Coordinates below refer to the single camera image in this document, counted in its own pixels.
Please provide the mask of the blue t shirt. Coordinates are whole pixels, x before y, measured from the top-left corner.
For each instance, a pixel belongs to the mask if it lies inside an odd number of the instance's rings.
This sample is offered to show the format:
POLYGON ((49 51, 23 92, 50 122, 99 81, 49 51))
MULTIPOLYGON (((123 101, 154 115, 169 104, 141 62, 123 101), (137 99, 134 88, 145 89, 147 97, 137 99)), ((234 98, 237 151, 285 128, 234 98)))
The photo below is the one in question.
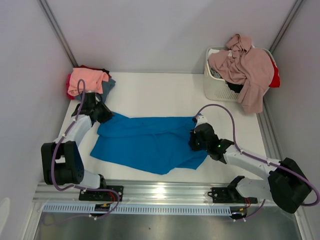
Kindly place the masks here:
POLYGON ((190 116, 127 117, 116 113, 98 127, 90 155, 158 175, 175 168, 195 170, 208 155, 189 146, 194 127, 190 116))

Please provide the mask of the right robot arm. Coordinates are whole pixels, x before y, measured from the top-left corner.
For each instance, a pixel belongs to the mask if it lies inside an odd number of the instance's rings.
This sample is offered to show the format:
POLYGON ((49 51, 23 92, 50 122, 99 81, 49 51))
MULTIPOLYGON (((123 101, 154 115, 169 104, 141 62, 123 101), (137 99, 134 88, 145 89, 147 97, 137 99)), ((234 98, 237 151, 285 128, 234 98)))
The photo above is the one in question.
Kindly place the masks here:
POLYGON ((218 138, 208 123, 198 124, 190 131, 189 145, 193 151, 204 150, 215 161, 242 168, 259 177, 237 176, 227 190, 228 198, 233 202, 250 197, 270 200, 283 211, 293 214, 312 191, 305 174, 293 159, 267 159, 245 153, 235 142, 218 138))

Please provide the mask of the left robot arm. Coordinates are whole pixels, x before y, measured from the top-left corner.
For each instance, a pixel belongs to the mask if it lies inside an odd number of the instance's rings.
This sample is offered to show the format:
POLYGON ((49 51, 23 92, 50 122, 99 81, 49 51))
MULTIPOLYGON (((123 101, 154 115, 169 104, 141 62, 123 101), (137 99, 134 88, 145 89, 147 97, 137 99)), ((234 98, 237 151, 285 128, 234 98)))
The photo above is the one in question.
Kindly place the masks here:
POLYGON ((98 122, 106 123, 114 116, 98 93, 85 93, 71 115, 69 126, 53 142, 41 146, 43 178, 47 185, 63 191, 71 187, 90 189, 101 201, 108 195, 103 176, 85 170, 78 149, 86 133, 98 122))

